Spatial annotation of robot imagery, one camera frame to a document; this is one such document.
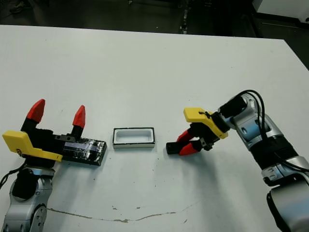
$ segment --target dark floor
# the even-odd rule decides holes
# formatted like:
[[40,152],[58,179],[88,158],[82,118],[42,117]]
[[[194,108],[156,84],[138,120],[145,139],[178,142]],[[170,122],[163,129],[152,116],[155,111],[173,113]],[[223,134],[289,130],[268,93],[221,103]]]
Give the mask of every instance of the dark floor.
[[[133,0],[131,5],[127,0],[50,0],[49,7],[47,0],[31,0],[33,9],[10,14],[16,1],[0,0],[0,24],[179,33],[186,8],[185,0],[182,8],[176,2],[156,0]],[[250,17],[248,7],[243,7],[245,0],[233,0],[228,10],[211,8],[205,4],[209,1],[190,4],[188,34],[284,39],[309,69],[309,29]],[[229,4],[229,0],[214,1]]]

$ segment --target crack on table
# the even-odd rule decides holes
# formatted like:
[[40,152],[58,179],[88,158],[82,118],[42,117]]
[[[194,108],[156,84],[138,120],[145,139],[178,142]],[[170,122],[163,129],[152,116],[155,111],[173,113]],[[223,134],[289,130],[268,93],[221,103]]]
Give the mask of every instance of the crack on table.
[[166,213],[162,213],[162,214],[151,214],[151,215],[147,215],[147,216],[144,216],[144,217],[141,217],[141,218],[138,218],[138,219],[123,219],[123,220],[121,220],[121,219],[104,219],[104,218],[88,217],[88,216],[85,216],[85,215],[73,214],[73,213],[69,213],[69,212],[65,212],[65,211],[61,211],[61,210],[56,210],[56,209],[53,209],[53,208],[47,208],[47,210],[55,212],[55,213],[61,213],[61,214],[66,214],[66,215],[70,215],[70,216],[86,218],[86,219],[90,219],[90,220],[114,221],[114,222],[128,223],[129,221],[142,221],[142,220],[147,219],[147,218],[158,217],[158,216],[162,216],[162,215],[166,215],[166,214],[181,213],[181,212],[187,210],[188,208],[192,207],[193,205],[197,204],[198,202],[195,202],[195,203],[189,205],[188,207],[186,207],[185,209],[183,209],[183,210],[181,210],[179,212],[166,212]]

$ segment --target wire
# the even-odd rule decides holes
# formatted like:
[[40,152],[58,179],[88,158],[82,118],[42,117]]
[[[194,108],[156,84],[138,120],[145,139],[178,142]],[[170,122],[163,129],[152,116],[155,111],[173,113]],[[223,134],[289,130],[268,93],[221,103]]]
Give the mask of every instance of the wire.
[[[252,90],[252,89],[244,90],[244,91],[240,92],[239,94],[237,94],[236,96],[241,96],[243,94],[249,94],[256,101],[256,104],[257,104],[257,123],[258,123],[258,127],[259,127],[259,130],[260,130],[262,141],[267,143],[268,142],[268,137],[267,137],[266,129],[265,129],[265,105],[264,105],[264,101],[263,101],[261,95],[257,91],[255,91],[255,90]],[[257,98],[253,94],[255,94],[258,97],[258,99],[259,99],[259,101],[261,103],[262,122],[260,121],[260,104],[257,101]],[[291,168],[292,170],[295,170],[295,171],[298,171],[298,172],[309,172],[309,169],[297,166],[297,165],[295,165],[293,163],[290,163],[290,162],[286,161],[281,156],[279,156],[276,152],[274,152],[274,155],[280,161],[281,164],[284,164],[285,166]]]
[[14,170],[10,170],[6,175],[4,175],[4,177],[0,181],[0,189],[2,188],[2,186],[8,180],[9,175],[19,172],[20,170],[22,170],[24,168],[25,165],[26,165],[26,162],[24,162],[19,168],[14,169]]

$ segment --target red gripper fingertip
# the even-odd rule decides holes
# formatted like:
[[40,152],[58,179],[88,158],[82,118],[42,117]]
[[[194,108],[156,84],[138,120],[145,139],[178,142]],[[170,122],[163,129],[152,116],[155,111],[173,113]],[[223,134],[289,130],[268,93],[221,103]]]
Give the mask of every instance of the red gripper fingertip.
[[27,114],[28,119],[32,119],[39,123],[43,117],[45,107],[45,100],[41,99],[37,101],[32,108],[30,109],[29,113]]
[[179,135],[177,142],[187,142],[190,139],[192,139],[193,136],[189,134],[189,132],[186,130],[184,133],[182,133],[181,135]]
[[85,106],[81,105],[81,107],[79,107],[78,111],[75,114],[75,117],[74,117],[74,120],[73,120],[73,125],[74,126],[80,126],[81,128],[84,128],[85,120],[86,120]]
[[196,152],[198,152],[198,151],[193,148],[191,143],[189,143],[181,149],[181,151],[179,152],[179,155],[180,156],[187,156],[187,155],[191,155],[191,154],[196,153]]

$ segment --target white tabletop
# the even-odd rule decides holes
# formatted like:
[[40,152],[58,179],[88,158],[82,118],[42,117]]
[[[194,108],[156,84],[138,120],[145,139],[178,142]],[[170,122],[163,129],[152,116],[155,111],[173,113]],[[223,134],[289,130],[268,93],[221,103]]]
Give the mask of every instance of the white tabletop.
[[[40,128],[70,132],[84,104],[83,137],[108,144],[100,167],[55,166],[44,232],[278,231],[269,187],[235,131],[210,152],[165,150],[189,127],[183,108],[215,111],[244,89],[260,92],[309,159],[309,72],[282,40],[0,26],[0,75],[1,133],[20,130],[44,98]],[[114,150],[118,127],[154,127],[155,148]],[[0,175],[21,163],[1,139]],[[0,227],[14,179],[0,191]]]

